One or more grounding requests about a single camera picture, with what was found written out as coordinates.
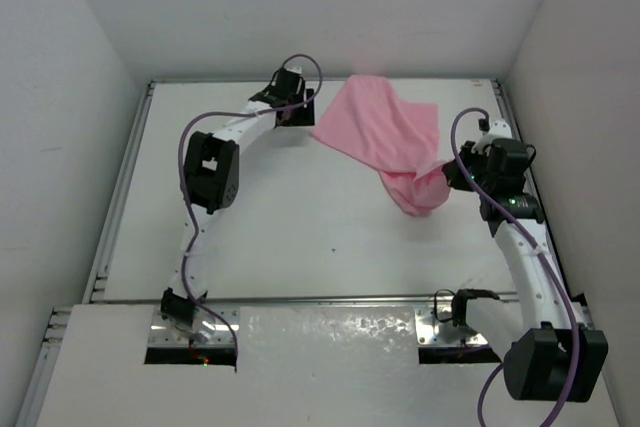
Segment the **pink t-shirt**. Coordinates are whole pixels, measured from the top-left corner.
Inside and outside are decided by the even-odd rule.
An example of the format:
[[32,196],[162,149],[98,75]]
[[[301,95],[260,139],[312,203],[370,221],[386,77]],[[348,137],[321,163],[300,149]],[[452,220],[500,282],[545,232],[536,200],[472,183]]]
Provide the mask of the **pink t-shirt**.
[[408,215],[426,216],[449,199],[439,159],[439,106],[403,99],[384,77],[349,77],[312,136],[375,170]]

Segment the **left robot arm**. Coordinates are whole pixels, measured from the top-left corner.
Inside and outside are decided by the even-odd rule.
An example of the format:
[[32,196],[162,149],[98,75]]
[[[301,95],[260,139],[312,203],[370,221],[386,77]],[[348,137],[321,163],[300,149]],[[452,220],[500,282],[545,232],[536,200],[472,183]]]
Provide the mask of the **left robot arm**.
[[179,181],[187,210],[179,266],[161,298],[161,313],[183,327],[195,324],[207,296],[209,268],[201,259],[207,231],[239,193],[240,156],[262,135],[292,120],[315,122],[315,91],[299,67],[281,67],[240,112],[212,133],[190,122],[179,141]]

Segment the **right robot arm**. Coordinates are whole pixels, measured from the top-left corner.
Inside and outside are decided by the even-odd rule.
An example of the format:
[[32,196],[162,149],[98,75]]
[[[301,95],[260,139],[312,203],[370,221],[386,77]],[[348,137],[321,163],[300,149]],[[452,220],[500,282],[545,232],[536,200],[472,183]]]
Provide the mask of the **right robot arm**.
[[452,189],[479,194],[480,216],[507,263],[521,309],[520,320],[508,321],[497,293],[464,288],[452,301],[452,323],[488,340],[513,399],[585,403],[609,346],[572,305],[549,251],[543,210],[525,190],[535,154],[533,145],[510,138],[467,141],[442,168]]

